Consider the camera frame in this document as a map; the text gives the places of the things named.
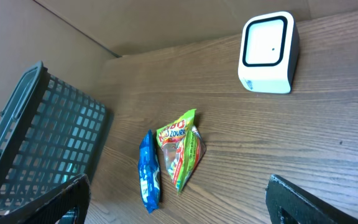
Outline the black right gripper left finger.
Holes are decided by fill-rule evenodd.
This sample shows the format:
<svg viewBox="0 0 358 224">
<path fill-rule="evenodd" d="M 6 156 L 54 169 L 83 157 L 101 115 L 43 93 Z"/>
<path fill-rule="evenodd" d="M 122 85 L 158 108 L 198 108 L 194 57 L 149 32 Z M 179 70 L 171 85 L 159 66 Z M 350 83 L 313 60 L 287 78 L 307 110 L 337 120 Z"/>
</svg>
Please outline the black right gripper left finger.
<svg viewBox="0 0 358 224">
<path fill-rule="evenodd" d="M 78 174 L 28 204 L 0 215 L 0 223 L 84 223 L 91 200 L 86 174 Z"/>
</svg>

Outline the blue snack packet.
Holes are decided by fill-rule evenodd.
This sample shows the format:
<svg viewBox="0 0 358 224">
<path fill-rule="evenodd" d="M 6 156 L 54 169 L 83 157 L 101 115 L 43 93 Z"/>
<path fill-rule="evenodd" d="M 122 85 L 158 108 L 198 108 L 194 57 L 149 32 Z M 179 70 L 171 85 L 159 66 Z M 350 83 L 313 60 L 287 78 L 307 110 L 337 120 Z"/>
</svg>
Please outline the blue snack packet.
<svg viewBox="0 0 358 224">
<path fill-rule="evenodd" d="M 160 202 L 160 164 L 151 130 L 139 146 L 138 173 L 143 204 L 148 213 L 152 213 Z"/>
</svg>

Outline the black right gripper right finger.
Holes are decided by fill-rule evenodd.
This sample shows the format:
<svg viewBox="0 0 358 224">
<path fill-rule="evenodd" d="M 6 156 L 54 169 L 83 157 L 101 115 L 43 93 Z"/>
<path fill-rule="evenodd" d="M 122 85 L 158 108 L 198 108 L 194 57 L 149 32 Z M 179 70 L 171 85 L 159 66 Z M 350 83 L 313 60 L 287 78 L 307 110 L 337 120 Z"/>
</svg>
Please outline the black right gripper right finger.
<svg viewBox="0 0 358 224">
<path fill-rule="evenodd" d="M 265 203 L 272 223 L 358 223 L 352 217 L 279 175 L 271 175 Z"/>
</svg>

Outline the green Haribo candy bag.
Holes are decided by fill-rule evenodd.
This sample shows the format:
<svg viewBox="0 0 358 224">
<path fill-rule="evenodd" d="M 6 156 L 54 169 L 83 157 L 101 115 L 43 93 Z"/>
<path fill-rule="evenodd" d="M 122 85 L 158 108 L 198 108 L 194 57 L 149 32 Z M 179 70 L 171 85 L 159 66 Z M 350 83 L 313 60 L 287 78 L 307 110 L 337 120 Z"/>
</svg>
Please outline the green Haribo candy bag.
<svg viewBox="0 0 358 224">
<path fill-rule="evenodd" d="M 206 152 L 198 132 L 196 110 L 184 113 L 174 122 L 157 130 L 157 143 L 164 156 L 165 169 L 180 193 Z"/>
</svg>

